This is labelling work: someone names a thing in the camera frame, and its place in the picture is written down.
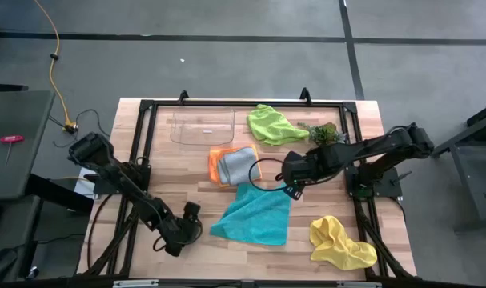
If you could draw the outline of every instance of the clear plastic container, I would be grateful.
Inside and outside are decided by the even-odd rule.
[[[217,146],[234,139],[235,114],[228,107],[179,107],[170,139],[184,145]]]

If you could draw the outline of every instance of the teal towel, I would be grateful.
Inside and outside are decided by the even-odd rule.
[[[258,190],[250,183],[237,187],[235,201],[211,226],[211,235],[265,245],[287,241],[291,198],[284,192]]]

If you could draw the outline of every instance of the concrete floor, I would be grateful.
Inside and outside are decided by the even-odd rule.
[[[486,0],[347,0],[352,33],[373,38],[486,38]],[[336,0],[42,0],[61,32],[343,37]],[[32,1],[1,0],[0,29],[50,32]],[[51,90],[53,40],[0,38],[0,83]],[[486,46],[355,46],[365,99],[377,100],[385,128],[417,122],[440,144],[486,105]],[[62,41],[55,80],[72,115],[94,108],[110,130],[121,97],[355,99],[346,44],[269,42]],[[54,103],[52,114],[62,119]],[[81,133],[98,131],[93,114]],[[34,172],[78,174],[69,141],[49,122]],[[452,227],[475,217],[452,159],[404,162],[404,208],[418,275],[486,285],[486,234],[457,237]],[[76,221],[85,229],[86,222]],[[43,227],[42,234],[50,228]],[[54,261],[68,242],[42,252]],[[45,277],[72,274],[76,258]]]

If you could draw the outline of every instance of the wooden table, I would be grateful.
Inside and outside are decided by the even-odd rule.
[[[114,145],[115,157],[127,161],[138,114],[139,98],[122,98],[114,120],[110,141]],[[383,134],[378,104],[374,101],[357,102],[359,122],[363,138]],[[234,107],[235,136],[233,146],[255,143],[259,156],[283,159],[294,150],[305,153],[312,148],[305,141],[283,146],[264,146],[254,140],[248,126],[247,114],[252,107]],[[345,191],[345,181],[340,174],[330,182],[309,186],[303,197],[291,204],[287,244],[263,246],[229,241],[209,235],[210,226],[222,216],[235,199],[236,187],[219,188],[209,181],[207,172],[208,147],[184,146],[170,140],[172,116],[176,107],[159,107],[155,125],[150,164],[152,165],[149,192],[163,201],[176,213],[182,214],[186,201],[198,203],[204,233],[193,245],[186,246],[179,257],[165,252],[154,252],[152,244],[159,236],[157,230],[150,232],[139,223],[135,249],[132,257],[132,278],[205,278],[205,279],[275,279],[275,280],[364,280],[363,270],[342,271],[329,262],[311,262],[314,246],[309,241],[309,225],[325,215],[336,216],[346,228],[347,234],[358,240],[355,211],[352,200]],[[331,108],[277,108],[287,119],[296,124],[324,124],[333,122],[340,128],[339,113]],[[353,131],[351,121],[349,130]],[[275,186],[278,163],[262,162],[263,181],[260,185]],[[92,218],[101,201],[95,202]],[[91,243],[95,260],[107,246],[114,232],[120,197],[113,197],[101,212],[94,228]],[[389,250],[411,274],[415,274],[408,234],[400,208],[387,198],[376,199],[381,234]],[[121,265],[124,243],[118,255]],[[86,269],[86,243],[82,248],[78,271]]]

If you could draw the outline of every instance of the green cloth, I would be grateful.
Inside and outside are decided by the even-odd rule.
[[[258,104],[248,115],[248,125],[253,136],[269,145],[282,145],[308,137],[308,131],[295,128],[273,107]]]

